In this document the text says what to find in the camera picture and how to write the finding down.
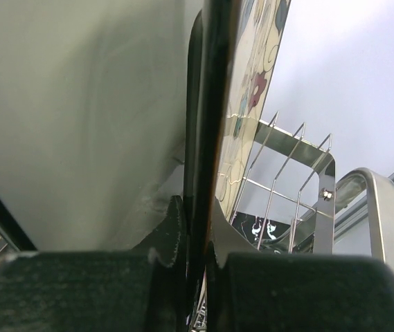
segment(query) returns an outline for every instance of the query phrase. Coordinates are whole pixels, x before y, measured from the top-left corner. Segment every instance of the white surface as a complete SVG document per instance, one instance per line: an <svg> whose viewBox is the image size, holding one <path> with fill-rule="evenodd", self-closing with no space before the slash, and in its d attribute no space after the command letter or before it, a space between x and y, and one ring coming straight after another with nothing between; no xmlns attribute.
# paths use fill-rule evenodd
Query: white surface
<svg viewBox="0 0 394 332"><path fill-rule="evenodd" d="M372 256L368 219L351 228L340 241L335 243L334 254Z"/></svg>
<svg viewBox="0 0 394 332"><path fill-rule="evenodd" d="M337 180L357 167L394 172L394 0L293 0L263 118L319 144L333 133ZM262 157L253 180L271 185L284 160ZM296 198L309 172L289 163L277 183ZM316 200L318 180L303 192ZM264 214L267 197L249 189L240 211ZM295 207L275 202L271 217L289 221Z"/></svg>
<svg viewBox="0 0 394 332"><path fill-rule="evenodd" d="M183 140L201 4L0 1L0 198L39 249L139 240L125 217Z"/></svg>

